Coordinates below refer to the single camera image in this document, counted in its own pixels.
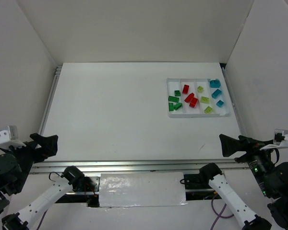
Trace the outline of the aluminium rail frame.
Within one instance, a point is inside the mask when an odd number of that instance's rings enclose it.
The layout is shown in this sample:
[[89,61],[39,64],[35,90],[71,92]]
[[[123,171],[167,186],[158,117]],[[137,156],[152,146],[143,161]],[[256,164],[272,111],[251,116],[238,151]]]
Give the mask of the aluminium rail frame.
[[219,79],[220,63],[64,63],[58,67],[40,132],[59,136],[58,154],[33,174],[77,166],[88,174],[193,171],[214,162],[225,170],[245,164],[224,158],[219,134],[240,134],[232,105],[221,117],[172,118],[167,80]]

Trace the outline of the long red lego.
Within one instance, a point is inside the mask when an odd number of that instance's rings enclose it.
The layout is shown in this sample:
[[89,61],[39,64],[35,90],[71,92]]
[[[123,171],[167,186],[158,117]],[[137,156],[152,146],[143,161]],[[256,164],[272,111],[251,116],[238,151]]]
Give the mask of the long red lego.
[[185,98],[185,102],[186,103],[190,103],[191,100],[194,98],[194,93],[190,93],[186,98]]

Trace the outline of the white taped cover plate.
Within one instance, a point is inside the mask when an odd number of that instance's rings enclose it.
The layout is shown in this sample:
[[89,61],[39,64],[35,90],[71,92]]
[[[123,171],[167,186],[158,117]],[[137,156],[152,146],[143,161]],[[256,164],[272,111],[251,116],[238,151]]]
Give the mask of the white taped cover plate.
[[181,172],[102,174],[101,207],[167,207],[187,204]]

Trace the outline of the blue rectangular lego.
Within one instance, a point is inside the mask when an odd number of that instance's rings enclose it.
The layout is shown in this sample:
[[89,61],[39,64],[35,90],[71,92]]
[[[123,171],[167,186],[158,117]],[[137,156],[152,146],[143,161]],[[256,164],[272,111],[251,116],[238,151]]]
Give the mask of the blue rectangular lego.
[[216,89],[216,90],[212,93],[212,98],[216,99],[216,98],[218,98],[221,94],[222,94],[222,91],[221,91],[220,89]]

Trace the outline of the small green square lego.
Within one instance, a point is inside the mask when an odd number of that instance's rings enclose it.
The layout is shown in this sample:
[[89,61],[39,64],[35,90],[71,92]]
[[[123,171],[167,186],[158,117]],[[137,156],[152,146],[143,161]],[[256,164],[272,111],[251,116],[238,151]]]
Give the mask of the small green square lego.
[[175,95],[175,97],[180,97],[181,96],[180,90],[175,90],[174,95]]

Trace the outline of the red flower lego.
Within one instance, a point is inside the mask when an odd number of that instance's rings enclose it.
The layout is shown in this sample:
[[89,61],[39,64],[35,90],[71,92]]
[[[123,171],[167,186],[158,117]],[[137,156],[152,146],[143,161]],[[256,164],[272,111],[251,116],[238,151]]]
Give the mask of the red flower lego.
[[198,102],[198,98],[193,97],[190,100],[189,107],[194,108],[196,106],[197,102]]

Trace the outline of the red curved lego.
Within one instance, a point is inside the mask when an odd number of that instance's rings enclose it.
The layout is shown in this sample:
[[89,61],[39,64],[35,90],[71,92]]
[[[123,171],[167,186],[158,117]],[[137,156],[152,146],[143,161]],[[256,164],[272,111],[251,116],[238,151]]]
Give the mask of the red curved lego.
[[189,85],[187,85],[187,84],[184,84],[184,86],[183,86],[183,90],[182,90],[182,93],[183,94],[187,94],[188,93],[188,91],[189,91]]

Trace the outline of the white divided tray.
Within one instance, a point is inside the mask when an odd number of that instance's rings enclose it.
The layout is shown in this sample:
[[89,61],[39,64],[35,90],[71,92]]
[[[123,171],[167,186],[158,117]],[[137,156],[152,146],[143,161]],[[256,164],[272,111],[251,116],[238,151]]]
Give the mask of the white divided tray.
[[[169,96],[175,96],[174,91],[180,90],[181,96],[179,97],[180,101],[179,103],[182,103],[183,106],[177,110],[177,111],[168,111],[168,116],[170,118],[194,118],[194,117],[225,117],[229,116],[230,110],[228,108],[228,103],[226,102],[225,98],[225,89],[220,86],[220,89],[222,91],[222,94],[214,99],[212,98],[212,93],[217,88],[211,88],[209,85],[209,82],[212,79],[174,79],[174,78],[168,78],[167,79],[167,93]],[[184,84],[189,85],[189,91],[187,94],[183,94],[183,86]],[[202,86],[204,88],[202,93],[199,93],[197,91],[197,87]],[[194,93],[194,97],[198,98],[198,102],[194,108],[189,107],[189,103],[186,103],[184,100],[185,98],[190,94]],[[209,103],[201,103],[201,97],[209,97]],[[222,108],[219,108],[216,103],[222,100],[225,104]],[[210,114],[205,114],[204,110],[207,106],[210,106],[213,108],[213,112]]]

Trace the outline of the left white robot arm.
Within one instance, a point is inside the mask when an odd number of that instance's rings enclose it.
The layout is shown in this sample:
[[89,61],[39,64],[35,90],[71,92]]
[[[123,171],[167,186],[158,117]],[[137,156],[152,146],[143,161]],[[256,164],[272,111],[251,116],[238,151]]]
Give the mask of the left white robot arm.
[[[30,142],[21,142],[7,130],[0,131],[0,214],[9,205],[6,196],[20,193],[32,166],[58,151],[58,136],[30,135]],[[36,200],[16,213],[2,218],[4,230],[28,230],[40,216],[69,191],[84,188],[84,174],[75,166],[67,167],[52,186]]]

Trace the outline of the blue square lego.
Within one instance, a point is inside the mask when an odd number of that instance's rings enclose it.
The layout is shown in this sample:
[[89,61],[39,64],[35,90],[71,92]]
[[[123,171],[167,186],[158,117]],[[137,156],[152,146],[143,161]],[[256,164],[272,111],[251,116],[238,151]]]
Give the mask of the blue square lego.
[[219,108],[222,108],[224,106],[224,102],[222,100],[219,100],[216,105],[219,107]]

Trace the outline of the light green small lego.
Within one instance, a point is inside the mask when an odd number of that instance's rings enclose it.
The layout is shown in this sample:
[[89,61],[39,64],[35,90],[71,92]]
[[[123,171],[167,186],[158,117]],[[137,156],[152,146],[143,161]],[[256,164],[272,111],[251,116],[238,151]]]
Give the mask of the light green small lego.
[[203,88],[202,86],[198,86],[198,87],[197,87],[197,91],[198,91],[199,93],[202,93],[203,90],[204,90],[204,88]]

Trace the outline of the light green rectangular lego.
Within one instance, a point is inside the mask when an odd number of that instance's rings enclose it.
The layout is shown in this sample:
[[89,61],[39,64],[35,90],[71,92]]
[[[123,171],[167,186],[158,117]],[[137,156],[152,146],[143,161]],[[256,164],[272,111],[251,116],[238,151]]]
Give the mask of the light green rectangular lego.
[[201,103],[208,104],[209,103],[209,97],[202,96],[200,101],[201,101]]

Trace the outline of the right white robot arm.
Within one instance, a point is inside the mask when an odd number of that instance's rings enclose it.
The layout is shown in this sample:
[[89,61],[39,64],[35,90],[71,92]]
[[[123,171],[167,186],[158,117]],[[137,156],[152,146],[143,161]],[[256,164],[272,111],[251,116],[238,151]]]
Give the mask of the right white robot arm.
[[219,136],[223,157],[236,152],[249,172],[223,173],[215,163],[199,170],[203,184],[214,189],[225,202],[242,230],[288,230],[288,162],[279,160],[280,149],[288,149],[288,130],[275,130],[272,140],[261,141],[224,134]]

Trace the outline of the long green lego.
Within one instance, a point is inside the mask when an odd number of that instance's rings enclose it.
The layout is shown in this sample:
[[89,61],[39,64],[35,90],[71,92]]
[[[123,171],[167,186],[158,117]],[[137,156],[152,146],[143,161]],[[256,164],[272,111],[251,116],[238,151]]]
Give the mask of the long green lego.
[[180,99],[179,99],[179,97],[169,96],[169,97],[168,97],[168,101],[169,101],[169,102],[178,103],[178,102],[180,101]]

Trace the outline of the blue rounded lego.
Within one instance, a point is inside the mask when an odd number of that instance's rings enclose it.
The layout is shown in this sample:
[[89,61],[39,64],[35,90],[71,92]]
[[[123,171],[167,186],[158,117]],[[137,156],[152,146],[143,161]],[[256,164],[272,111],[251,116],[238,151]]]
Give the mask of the blue rounded lego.
[[221,83],[220,83],[220,80],[215,79],[215,80],[210,80],[209,85],[211,88],[220,88]]

